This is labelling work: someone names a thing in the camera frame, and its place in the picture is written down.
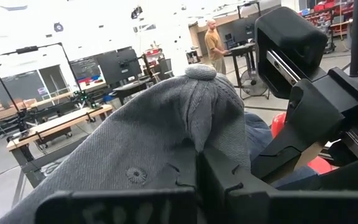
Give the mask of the grey office chair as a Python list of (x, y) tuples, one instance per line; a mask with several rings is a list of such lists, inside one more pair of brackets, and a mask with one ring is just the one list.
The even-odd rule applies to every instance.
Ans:
[(160, 74), (158, 75), (160, 80), (166, 80), (173, 77), (172, 63), (170, 58), (161, 58), (159, 61)]

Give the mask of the wooden background table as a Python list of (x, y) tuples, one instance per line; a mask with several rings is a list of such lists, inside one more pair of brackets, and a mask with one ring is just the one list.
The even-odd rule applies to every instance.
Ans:
[(91, 121), (97, 116), (99, 116), (101, 120), (105, 120), (112, 112), (113, 107), (111, 105), (102, 105), (97, 109), (89, 107), (82, 108), (30, 128), (26, 136), (9, 141), (6, 148), (18, 162), (31, 186), (36, 187), (45, 178), (45, 175), (41, 172), (42, 167), (69, 155), (86, 138), (83, 136), (74, 142), (69, 142), (68, 144), (38, 158), (34, 158), (31, 154), (29, 149), (30, 143), (36, 140), (41, 141), (47, 136), (56, 134), (59, 131), (70, 128), (80, 122)]

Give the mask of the black floor fan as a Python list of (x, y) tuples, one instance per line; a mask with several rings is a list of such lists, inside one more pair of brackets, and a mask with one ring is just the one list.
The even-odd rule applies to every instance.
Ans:
[(253, 96), (264, 96), (267, 100), (270, 98), (270, 91), (267, 85), (254, 70), (246, 70), (240, 77), (241, 91), (240, 96), (246, 100)]

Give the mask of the grey baseball cap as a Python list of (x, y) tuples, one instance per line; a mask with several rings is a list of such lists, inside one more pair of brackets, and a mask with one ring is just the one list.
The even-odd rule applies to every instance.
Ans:
[(190, 65), (116, 110), (0, 224), (34, 224), (38, 205), (59, 190), (141, 189), (166, 182), (173, 174), (168, 162), (187, 140), (198, 152), (210, 146), (251, 167), (243, 101), (209, 65)]

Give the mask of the dark computer monitor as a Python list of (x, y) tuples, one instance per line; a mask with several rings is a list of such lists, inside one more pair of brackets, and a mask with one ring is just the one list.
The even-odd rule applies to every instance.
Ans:
[(255, 38), (255, 19), (244, 17), (230, 22), (227, 34), (235, 43), (248, 43)]

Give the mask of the red desk lamp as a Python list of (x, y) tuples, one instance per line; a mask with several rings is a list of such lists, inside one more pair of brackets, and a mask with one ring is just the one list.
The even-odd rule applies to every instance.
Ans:
[[(271, 130), (274, 138), (284, 127), (285, 118), (286, 118), (286, 112), (279, 113), (273, 117)], [(312, 168), (318, 174), (325, 174), (336, 169), (335, 166), (332, 166), (328, 161), (326, 161), (325, 159), (319, 156), (317, 156), (312, 161), (310, 161), (308, 163), (308, 167)]]

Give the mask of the red topped equipment cart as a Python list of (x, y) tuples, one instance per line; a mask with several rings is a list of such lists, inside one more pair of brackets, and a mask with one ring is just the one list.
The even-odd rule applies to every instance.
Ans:
[(142, 54), (144, 62), (144, 72), (147, 76), (152, 77), (155, 73), (160, 73), (159, 60), (165, 58), (161, 48), (148, 49)]

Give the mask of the black monitor panel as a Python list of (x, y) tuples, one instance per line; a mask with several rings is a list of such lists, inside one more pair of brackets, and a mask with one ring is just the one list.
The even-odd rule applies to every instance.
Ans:
[(110, 52), (96, 57), (105, 82), (113, 85), (142, 73), (135, 50)]

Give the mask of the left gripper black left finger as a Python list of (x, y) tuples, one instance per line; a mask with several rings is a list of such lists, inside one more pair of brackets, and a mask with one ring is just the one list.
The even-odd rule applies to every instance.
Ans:
[(153, 146), (151, 153), (158, 172), (149, 182), (149, 189), (196, 187), (197, 151), (193, 144)]

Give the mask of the red parts bin shelf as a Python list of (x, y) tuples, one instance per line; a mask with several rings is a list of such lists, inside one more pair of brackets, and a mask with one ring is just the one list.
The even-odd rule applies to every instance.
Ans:
[(315, 0), (312, 8), (300, 12), (328, 38), (324, 54), (335, 51), (335, 37), (343, 40), (345, 35), (350, 34), (353, 9), (354, 0)]

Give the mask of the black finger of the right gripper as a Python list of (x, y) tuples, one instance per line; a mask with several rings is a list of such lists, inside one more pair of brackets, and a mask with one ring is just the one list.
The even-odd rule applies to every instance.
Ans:
[(329, 99), (329, 89), (338, 90), (346, 74), (332, 68), (311, 81), (297, 80), (294, 85), (280, 72), (261, 73), (276, 97), (288, 98), (283, 129), (252, 162), (252, 174), (261, 180), (278, 180), (306, 166), (336, 135), (344, 116)]
[(278, 190), (358, 190), (358, 161), (322, 175), (285, 184)]

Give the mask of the black background station frame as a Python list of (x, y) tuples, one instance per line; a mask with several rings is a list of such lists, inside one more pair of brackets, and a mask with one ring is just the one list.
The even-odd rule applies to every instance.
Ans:
[(23, 109), (66, 101), (78, 89), (62, 43), (30, 46), (0, 54), (0, 126)]

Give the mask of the person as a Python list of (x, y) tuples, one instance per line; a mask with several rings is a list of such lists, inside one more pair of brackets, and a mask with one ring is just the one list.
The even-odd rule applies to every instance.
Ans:
[(226, 64), (224, 56), (229, 53), (223, 45), (219, 33), (216, 28), (216, 21), (209, 19), (206, 22), (208, 30), (205, 33), (204, 41), (206, 43), (208, 57), (211, 61), (212, 66), (218, 73), (223, 75), (226, 74)]

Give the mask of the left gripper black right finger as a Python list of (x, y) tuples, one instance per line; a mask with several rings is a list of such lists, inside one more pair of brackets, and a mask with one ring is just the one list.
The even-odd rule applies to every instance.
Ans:
[(208, 224), (268, 224), (272, 186), (215, 148), (199, 155), (197, 170)]

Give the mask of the black standing desk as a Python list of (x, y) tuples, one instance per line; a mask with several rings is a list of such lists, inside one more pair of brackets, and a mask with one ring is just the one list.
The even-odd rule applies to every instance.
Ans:
[(256, 72), (256, 65), (255, 65), (254, 54), (253, 54), (254, 50), (255, 50), (255, 43), (248, 43), (245, 45), (240, 45), (232, 49), (229, 49), (229, 53), (225, 55), (226, 57), (231, 57), (234, 64), (234, 71), (237, 80), (237, 85), (234, 86), (235, 88), (242, 88), (237, 57), (246, 58), (248, 73)]

